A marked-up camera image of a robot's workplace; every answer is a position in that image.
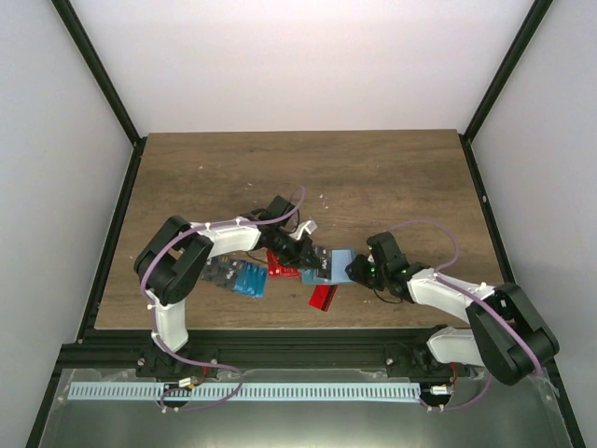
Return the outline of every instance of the red object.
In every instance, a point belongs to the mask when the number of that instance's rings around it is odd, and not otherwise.
[[[329,305],[332,304],[336,289],[338,289],[338,285],[317,285],[311,295],[309,304],[313,308],[326,312],[329,309]]]
[[[285,268],[278,260],[278,257],[273,255],[268,249],[268,274],[270,277],[298,277],[300,272],[298,269]]]
[[[450,363],[451,371],[452,371],[452,380],[451,386],[453,388],[452,392],[456,392],[456,380],[458,379],[458,371],[456,370],[456,364],[454,362]]]

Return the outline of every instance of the black cable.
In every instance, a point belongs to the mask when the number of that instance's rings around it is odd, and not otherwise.
[[[255,261],[258,261],[258,262],[259,262],[259,263],[261,263],[261,264],[266,264],[266,265],[268,264],[268,262],[267,262],[267,261],[264,261],[263,259],[256,259],[256,258],[255,258],[255,257],[253,257],[251,254],[249,254],[248,252],[245,252],[245,254],[246,254],[246,256],[247,256],[249,259],[254,259]]]
[[[299,224],[300,224],[300,210],[297,210],[297,224],[295,225],[295,228],[290,231],[290,233],[294,233],[295,231],[297,231],[299,229]]]
[[[267,212],[267,210],[265,208],[256,208],[255,210],[251,211],[251,215],[254,217],[259,217],[259,215],[261,215],[263,212]]]
[[[384,302],[390,303],[392,305],[398,305],[403,302],[402,299],[400,299],[400,301],[388,301],[388,300],[384,299],[382,296],[380,296],[375,289],[373,289],[373,294],[375,294],[375,297],[377,297],[380,301],[384,301]]]

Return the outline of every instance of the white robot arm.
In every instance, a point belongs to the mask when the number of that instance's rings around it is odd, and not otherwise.
[[[437,362],[484,366],[500,382],[514,385],[535,371],[536,363],[510,332],[541,365],[558,353],[555,336],[517,285],[476,285],[422,263],[410,264],[390,232],[374,235],[367,243],[370,256],[358,255],[346,268],[353,281],[371,289],[388,289],[404,301],[433,306],[470,326],[441,329],[429,338],[427,347]]]
[[[290,233],[283,229],[288,219],[275,225],[263,225],[263,219],[281,217],[293,205],[276,197],[261,216],[252,212],[248,217],[238,217],[229,225],[205,228],[199,223],[189,223],[181,217],[171,217],[151,240],[134,263],[139,278],[167,245],[174,253],[167,253],[149,273],[146,295],[153,301],[154,340],[160,336],[165,348],[178,351],[187,343],[185,323],[185,298],[199,278],[208,259],[229,252],[247,252],[267,247],[279,257],[281,264],[296,268],[319,268],[321,260],[312,249],[308,236],[316,228],[313,221],[306,221]],[[181,232],[189,237],[177,245],[169,245]],[[439,363],[457,362],[484,366],[499,381],[516,384],[536,369],[521,346],[508,331],[500,327],[494,317],[473,301],[469,295],[489,304],[495,312],[512,324],[517,339],[533,351],[540,363],[552,359],[559,345],[546,323],[530,303],[524,292],[514,284],[500,287],[467,283],[446,275],[439,276],[434,269],[422,263],[408,263],[394,236],[380,233],[368,239],[371,254],[357,255],[346,267],[348,276],[364,287],[388,291],[405,301],[428,305],[463,320],[469,329],[445,328],[427,341],[431,355]]]

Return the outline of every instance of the wooden table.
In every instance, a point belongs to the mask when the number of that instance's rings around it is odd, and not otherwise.
[[[369,236],[419,217],[450,228],[462,255],[446,273],[502,280],[455,131],[151,134],[99,310],[96,328],[149,327],[133,260],[171,215],[218,221],[307,188],[301,217],[318,225],[314,243],[365,252]],[[409,261],[437,265],[453,254],[430,226],[396,234]],[[265,253],[256,252],[265,258]],[[463,325],[439,310],[379,301],[340,286],[327,313],[308,305],[312,287],[268,279],[254,299],[199,282],[187,298],[190,328],[381,328]],[[383,297],[390,297],[387,292]]]

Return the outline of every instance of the blue package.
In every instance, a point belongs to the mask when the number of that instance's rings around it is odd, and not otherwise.
[[[234,284],[234,288],[232,289],[233,292],[240,292],[241,294],[244,294],[246,291],[246,284],[247,284],[247,265],[249,263],[246,262],[244,264],[243,269],[239,272],[239,276],[236,279],[236,283]]]
[[[249,296],[255,295],[257,290],[257,266],[253,263],[247,263],[248,266],[246,268],[246,275],[247,275],[247,282],[246,282],[246,291],[245,294]]]
[[[263,267],[258,267],[259,271],[257,273],[259,282],[258,282],[258,287],[257,287],[257,293],[255,295],[255,297],[258,298],[262,298],[263,297],[263,291],[265,290],[265,282],[268,279],[268,270],[267,268],[263,268]]]

